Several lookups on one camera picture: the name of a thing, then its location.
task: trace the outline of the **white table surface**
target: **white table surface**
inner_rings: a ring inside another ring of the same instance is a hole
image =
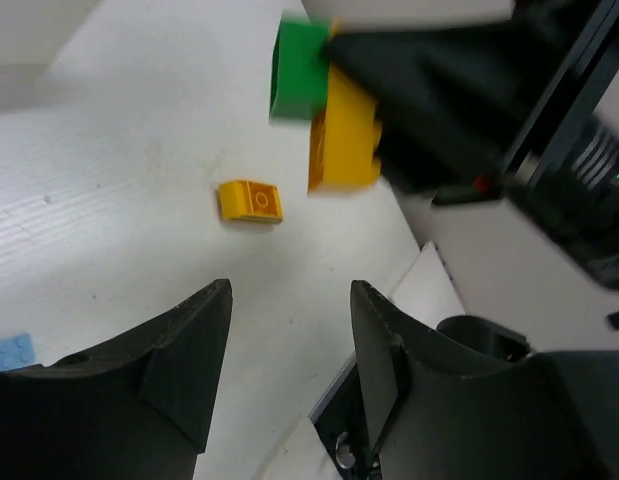
[[[196,478],[250,478],[352,352],[349,284],[387,293],[418,247],[390,191],[307,198],[308,127],[271,127],[296,0],[106,1],[0,111],[0,337],[38,359],[105,341],[215,278],[234,292]],[[218,183],[278,185],[285,221],[225,225]]]

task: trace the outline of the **white wall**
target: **white wall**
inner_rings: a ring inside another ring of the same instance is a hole
[[[505,0],[304,1],[313,15],[374,24],[461,22],[511,9]],[[619,127],[619,75],[601,107]],[[401,204],[418,242],[438,244],[468,312],[526,334],[539,350],[619,348],[619,333],[604,320],[619,309],[619,295],[589,281],[512,206]]]
[[[37,84],[101,0],[0,0],[0,114],[39,106],[66,85]]]

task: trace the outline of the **yellow lego brick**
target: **yellow lego brick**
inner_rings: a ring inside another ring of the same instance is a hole
[[[333,64],[327,105],[311,123],[309,191],[356,190],[380,177],[374,151],[381,134],[376,102]]]
[[[275,185],[234,180],[218,189],[223,220],[282,222],[282,205]]]

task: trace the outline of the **green lego brick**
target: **green lego brick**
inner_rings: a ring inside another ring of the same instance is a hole
[[[326,22],[280,20],[271,66],[270,118],[311,120],[325,107],[329,62],[320,50],[329,31]]]

